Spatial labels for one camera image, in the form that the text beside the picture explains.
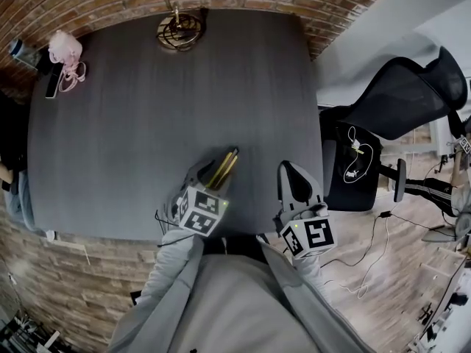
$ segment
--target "red brick wall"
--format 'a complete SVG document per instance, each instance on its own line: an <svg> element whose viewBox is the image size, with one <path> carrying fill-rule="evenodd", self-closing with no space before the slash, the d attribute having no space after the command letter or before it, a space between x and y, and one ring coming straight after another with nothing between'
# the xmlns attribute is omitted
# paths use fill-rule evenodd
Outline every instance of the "red brick wall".
<svg viewBox="0 0 471 353"><path fill-rule="evenodd" d="M292 13L302 18L311 58L319 55L375 0L173 0L183 9L251 9ZM166 11L163 0L0 0L0 88L27 100L35 73L8 54L20 38L46 46L57 29L79 37L105 26Z"/></svg>

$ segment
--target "ceiling lamp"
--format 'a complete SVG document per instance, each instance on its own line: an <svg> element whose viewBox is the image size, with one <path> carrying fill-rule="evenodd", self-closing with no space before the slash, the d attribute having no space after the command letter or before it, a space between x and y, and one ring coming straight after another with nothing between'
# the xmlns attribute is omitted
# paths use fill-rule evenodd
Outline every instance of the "ceiling lamp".
<svg viewBox="0 0 471 353"><path fill-rule="evenodd" d="M172 6L170 0L164 1L171 14L160 22L157 28L157 39L167 49L187 51L205 32L208 10L201 10L200 17L197 17L193 14L181 13L177 3Z"/></svg>

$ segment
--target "black office chair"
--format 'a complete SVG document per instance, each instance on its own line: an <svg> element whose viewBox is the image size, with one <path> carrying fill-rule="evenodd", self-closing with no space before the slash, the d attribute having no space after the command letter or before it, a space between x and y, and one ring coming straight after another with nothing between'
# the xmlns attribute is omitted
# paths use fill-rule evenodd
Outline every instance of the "black office chair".
<svg viewBox="0 0 471 353"><path fill-rule="evenodd" d="M406 164L398 161L397 170L381 165L382 145L375 135L395 140L418 126L456 113L466 100L464 75L450 52L441 47L439 57L425 68L404 57L388 61L355 104L321 111L325 201L329 209L370 210L379 174L396 180L394 200L399 202ZM350 127L355 128L354 138L359 143L369 144L360 148L363 154L353 164L358 152L352 147ZM348 182L347 170L357 171Z"/></svg>

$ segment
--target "wooden floor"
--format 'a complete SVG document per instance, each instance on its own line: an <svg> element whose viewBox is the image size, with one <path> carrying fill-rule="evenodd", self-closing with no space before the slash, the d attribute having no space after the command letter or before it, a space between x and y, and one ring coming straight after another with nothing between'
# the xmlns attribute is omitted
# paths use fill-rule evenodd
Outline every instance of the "wooden floor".
<svg viewBox="0 0 471 353"><path fill-rule="evenodd" d="M423 179L435 161L434 157L416 156L411 177ZM447 169L440 177L446 180L449 173ZM349 263L359 259L371 239L374 217L395 205L392 195L382 190L368 213L333 213L339 247L323 255L322 262L334 257ZM429 227L443 223L439 210L420 197L405 197L393 213ZM417 300L424 275L419 265L433 259L436 264L444 263L437 248L448 245L423 243L420 238L425 230L398 218L389 219L388 229L386 255L370 271L366 279L369 289L363 298L358 299L337 283L351 289L361 284L369 265L384 250L384 219L378 219L373 249L365 261L354 268L332 263L325 267L324 275L325 281L335 280L326 285L333 305L372 348L389 353L401 352L420 332L415 318L421 307ZM102 352L117 320L131 307L130 291L143 287L157 247L148 241L73 235L60 235L59 239L78 246L50 244L19 229L8 220L1 203L0 252L7 268L0 263L0 304L10 310L15 308L15 291L7 278L10 271L18 282L15 290L22 305L34 318L61 331L65 341L79 352ZM277 246L284 248L281 242Z"/></svg>

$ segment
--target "sleeve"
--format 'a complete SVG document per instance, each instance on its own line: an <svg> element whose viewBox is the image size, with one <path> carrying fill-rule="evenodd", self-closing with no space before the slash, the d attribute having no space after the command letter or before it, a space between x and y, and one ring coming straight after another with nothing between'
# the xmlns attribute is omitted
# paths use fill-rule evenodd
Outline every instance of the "sleeve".
<svg viewBox="0 0 471 353"><path fill-rule="evenodd" d="M293 259L293 266L305 281L309 282L322 294L327 302L332 303L329 293L325 290L322 270L319 264L319 255L305 257L303 259Z"/></svg>
<svg viewBox="0 0 471 353"><path fill-rule="evenodd" d="M190 250L193 247L194 235L182 229L170 230L162 238L162 244L168 244L160 248L154 269L149 275L141 296L136 300L139 304L146 299L154 298L160 301L167 290L174 283L180 272L188 262Z"/></svg>

